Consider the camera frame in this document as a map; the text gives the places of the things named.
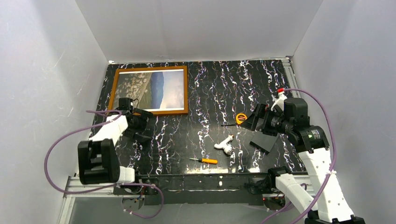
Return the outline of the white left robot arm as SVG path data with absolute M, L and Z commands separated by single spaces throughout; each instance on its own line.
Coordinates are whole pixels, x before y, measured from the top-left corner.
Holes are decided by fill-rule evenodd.
M 78 144 L 79 179 L 84 185 L 134 183 L 135 169 L 120 165 L 115 146 L 126 136 L 139 143 L 151 140 L 144 134 L 153 113 L 134 107 L 131 98 L 120 98 L 115 110 L 103 111 L 105 124 L 95 135 Z

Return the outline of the orange handled screwdriver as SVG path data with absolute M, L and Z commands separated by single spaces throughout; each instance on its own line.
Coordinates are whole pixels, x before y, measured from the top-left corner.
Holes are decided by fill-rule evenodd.
M 207 163 L 207 164 L 214 164 L 217 165 L 218 161 L 217 160 L 213 160 L 213 159 L 206 159 L 206 158 L 202 158 L 202 159 L 196 159 L 196 158 L 190 158 L 190 160 L 192 161 L 197 161 L 200 163 Z

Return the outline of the wooden picture frame with photo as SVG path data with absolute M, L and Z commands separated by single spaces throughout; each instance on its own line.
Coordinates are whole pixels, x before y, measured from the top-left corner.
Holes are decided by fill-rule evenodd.
M 156 116 L 188 114 L 187 66 L 116 69 L 109 109 L 122 98 L 133 100 L 134 108 Z

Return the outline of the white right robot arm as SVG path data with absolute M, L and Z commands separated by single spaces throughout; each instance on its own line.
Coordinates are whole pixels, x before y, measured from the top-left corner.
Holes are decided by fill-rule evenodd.
M 267 188 L 280 190 L 297 208 L 306 224 L 363 224 L 363 218 L 349 207 L 333 169 L 329 143 L 319 126 L 310 124 L 308 105 L 302 98 L 282 98 L 273 106 L 259 104 L 241 123 L 254 131 L 259 119 L 259 130 L 266 136 L 287 136 L 302 160 L 315 196 L 312 197 L 297 183 L 286 168 L 271 168 L 265 181 Z

